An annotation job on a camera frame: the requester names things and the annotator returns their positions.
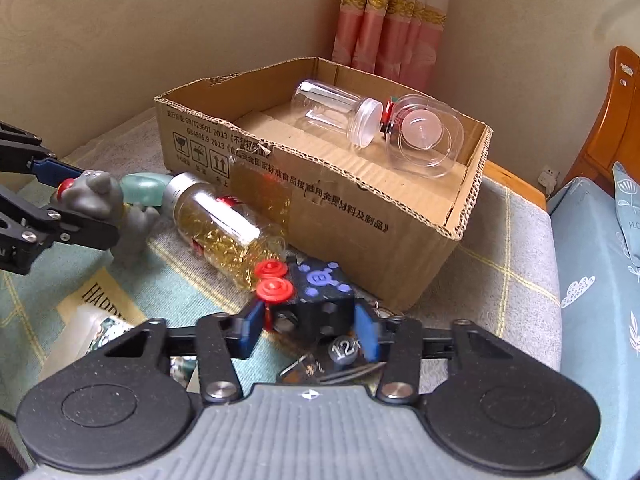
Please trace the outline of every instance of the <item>red button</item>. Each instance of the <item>red button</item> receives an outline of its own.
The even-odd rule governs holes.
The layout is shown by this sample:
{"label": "red button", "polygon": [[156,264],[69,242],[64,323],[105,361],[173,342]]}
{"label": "red button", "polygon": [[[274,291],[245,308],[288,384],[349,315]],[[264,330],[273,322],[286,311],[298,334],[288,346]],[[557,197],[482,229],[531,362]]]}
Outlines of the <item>red button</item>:
{"label": "red button", "polygon": [[279,260],[263,260],[258,262],[254,270],[258,278],[284,278],[288,272],[287,264]]}
{"label": "red button", "polygon": [[60,195],[62,195],[62,192],[67,188],[67,187],[71,187],[74,183],[74,178],[66,178],[65,180],[63,180],[62,182],[60,182],[60,185],[58,186],[58,192],[56,193],[56,198],[58,200],[60,200]]}
{"label": "red button", "polygon": [[294,292],[293,284],[282,278],[264,278],[255,287],[255,295],[267,303],[284,303]]}

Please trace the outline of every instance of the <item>cardboard box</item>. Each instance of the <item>cardboard box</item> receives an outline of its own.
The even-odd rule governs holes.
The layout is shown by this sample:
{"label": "cardboard box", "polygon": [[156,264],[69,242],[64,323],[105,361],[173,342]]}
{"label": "cardboard box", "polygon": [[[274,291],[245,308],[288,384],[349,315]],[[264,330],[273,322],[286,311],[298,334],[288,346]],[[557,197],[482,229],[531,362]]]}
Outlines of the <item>cardboard box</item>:
{"label": "cardboard box", "polygon": [[200,79],[155,98],[164,163],[227,187],[285,223],[294,247],[338,261],[357,285],[406,310],[462,237],[492,130],[462,116],[464,144],[444,177],[395,171],[381,139],[357,155],[334,132],[287,124],[287,104],[307,78],[382,102],[416,93],[317,58]]}

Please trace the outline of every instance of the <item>black round pad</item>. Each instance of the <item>black round pad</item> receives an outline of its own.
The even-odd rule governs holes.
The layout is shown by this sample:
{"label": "black round pad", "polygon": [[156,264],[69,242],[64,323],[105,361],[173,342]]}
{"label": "black round pad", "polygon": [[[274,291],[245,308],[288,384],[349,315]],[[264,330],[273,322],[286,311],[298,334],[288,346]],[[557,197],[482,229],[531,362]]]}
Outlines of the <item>black round pad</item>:
{"label": "black round pad", "polygon": [[138,401],[128,388],[94,384],[69,394],[62,402],[66,418],[86,428],[113,426],[136,411]]}
{"label": "black round pad", "polygon": [[72,472],[114,470],[148,460],[184,433],[193,413],[180,384],[143,360],[104,364],[80,360],[22,400],[18,426],[39,462]]}
{"label": "black round pad", "polygon": [[502,474],[576,465],[600,429],[591,396],[543,365],[462,370],[430,395],[426,416],[446,449]]}

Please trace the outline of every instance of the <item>wooden bed frame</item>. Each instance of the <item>wooden bed frame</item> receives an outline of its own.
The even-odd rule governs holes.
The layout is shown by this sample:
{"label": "wooden bed frame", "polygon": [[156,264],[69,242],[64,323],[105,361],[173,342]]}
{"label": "wooden bed frame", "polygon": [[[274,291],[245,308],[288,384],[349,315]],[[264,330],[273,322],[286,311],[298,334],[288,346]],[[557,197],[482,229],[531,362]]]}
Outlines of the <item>wooden bed frame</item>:
{"label": "wooden bed frame", "polygon": [[607,97],[562,185],[584,176],[613,196],[611,168],[617,160],[633,179],[640,180],[640,57],[626,46],[617,46],[609,55],[609,67]]}
{"label": "wooden bed frame", "polygon": [[486,162],[484,165],[484,176],[508,187],[515,194],[520,195],[521,197],[529,200],[529,202],[537,205],[540,209],[546,211],[546,199],[544,193],[533,187],[529,182],[525,182],[494,162],[491,162],[490,160]]}

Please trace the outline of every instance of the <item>glass jar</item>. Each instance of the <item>glass jar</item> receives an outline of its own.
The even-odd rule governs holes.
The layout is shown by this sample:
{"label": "glass jar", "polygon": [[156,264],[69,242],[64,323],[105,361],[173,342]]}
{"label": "glass jar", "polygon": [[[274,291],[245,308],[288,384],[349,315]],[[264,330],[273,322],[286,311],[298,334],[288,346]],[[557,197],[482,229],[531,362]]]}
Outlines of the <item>glass jar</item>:
{"label": "glass jar", "polygon": [[453,108],[427,96],[408,94],[391,109],[386,153],[394,168],[437,178],[453,168],[464,138]]}
{"label": "glass jar", "polygon": [[167,185],[162,212],[170,214],[180,236],[238,288],[255,288],[259,262],[284,257],[282,227],[193,174],[182,173]]}
{"label": "glass jar", "polygon": [[303,118],[303,122],[342,133],[358,148],[368,146],[380,132],[383,111],[380,101],[313,79],[296,88],[291,107],[294,116]]}

